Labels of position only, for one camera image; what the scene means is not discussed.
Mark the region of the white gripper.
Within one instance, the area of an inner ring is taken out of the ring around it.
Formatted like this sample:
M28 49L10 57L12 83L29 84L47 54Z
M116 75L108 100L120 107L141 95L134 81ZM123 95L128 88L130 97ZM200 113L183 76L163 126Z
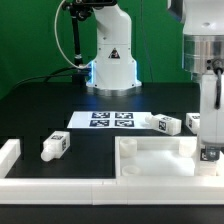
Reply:
M200 96L200 140L204 145L224 146L224 77L220 108L215 108L217 76L203 75Z

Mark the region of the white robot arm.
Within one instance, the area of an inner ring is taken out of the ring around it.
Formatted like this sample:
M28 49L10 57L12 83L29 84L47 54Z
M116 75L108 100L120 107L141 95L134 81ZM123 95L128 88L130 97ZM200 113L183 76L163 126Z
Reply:
M182 67L201 87L199 140L224 146L224 0L167 0L169 13L183 24ZM131 55L131 19L116 4L93 8L97 55L87 86L121 92L141 84Z

